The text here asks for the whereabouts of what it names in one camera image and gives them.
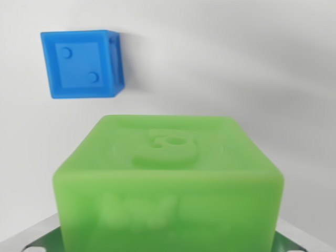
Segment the black-padded silver gripper left finger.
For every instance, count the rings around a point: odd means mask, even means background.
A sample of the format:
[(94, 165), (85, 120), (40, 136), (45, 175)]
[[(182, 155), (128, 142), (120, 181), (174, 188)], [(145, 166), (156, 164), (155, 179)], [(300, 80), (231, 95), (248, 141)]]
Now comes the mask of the black-padded silver gripper left finger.
[(41, 248), (42, 251), (63, 251), (58, 214), (1, 242), (1, 251), (24, 251)]

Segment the black-padded silver gripper right finger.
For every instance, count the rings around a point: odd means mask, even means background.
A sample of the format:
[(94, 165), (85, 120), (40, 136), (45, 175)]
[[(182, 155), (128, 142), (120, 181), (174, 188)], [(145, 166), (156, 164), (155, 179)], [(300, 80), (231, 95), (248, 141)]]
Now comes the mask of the black-padded silver gripper right finger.
[(335, 251), (335, 248), (279, 218), (272, 251)]

